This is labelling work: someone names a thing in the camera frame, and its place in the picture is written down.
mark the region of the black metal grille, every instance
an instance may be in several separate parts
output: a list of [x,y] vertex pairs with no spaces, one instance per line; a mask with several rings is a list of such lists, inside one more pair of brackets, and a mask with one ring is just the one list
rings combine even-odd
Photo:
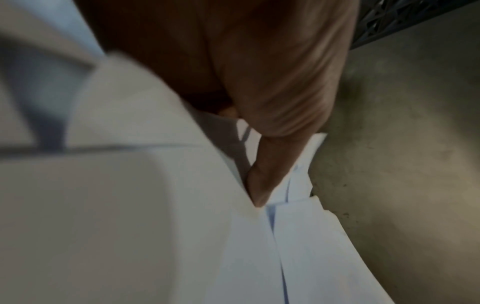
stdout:
[[352,48],[359,47],[474,1],[362,0]]

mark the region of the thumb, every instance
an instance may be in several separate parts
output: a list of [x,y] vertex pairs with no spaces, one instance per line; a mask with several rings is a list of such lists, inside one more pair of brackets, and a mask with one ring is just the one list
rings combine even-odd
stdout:
[[255,207],[264,206],[302,153],[312,134],[262,136],[256,161],[248,172],[246,188]]

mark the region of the metal grate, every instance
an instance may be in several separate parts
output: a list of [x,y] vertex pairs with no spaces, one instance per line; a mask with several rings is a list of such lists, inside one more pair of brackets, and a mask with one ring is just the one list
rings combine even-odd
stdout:
[[475,0],[362,0],[352,49]]

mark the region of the gray floor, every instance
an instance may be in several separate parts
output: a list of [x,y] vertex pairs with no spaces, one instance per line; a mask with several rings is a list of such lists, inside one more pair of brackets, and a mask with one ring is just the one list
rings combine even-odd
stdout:
[[480,303],[480,2],[353,50],[310,167],[397,304]]

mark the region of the skin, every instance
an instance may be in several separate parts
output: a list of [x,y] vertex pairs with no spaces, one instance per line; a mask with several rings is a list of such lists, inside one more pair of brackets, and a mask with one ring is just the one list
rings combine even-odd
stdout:
[[328,119],[359,0],[76,0],[100,44],[201,110],[262,134],[245,185],[263,206]]

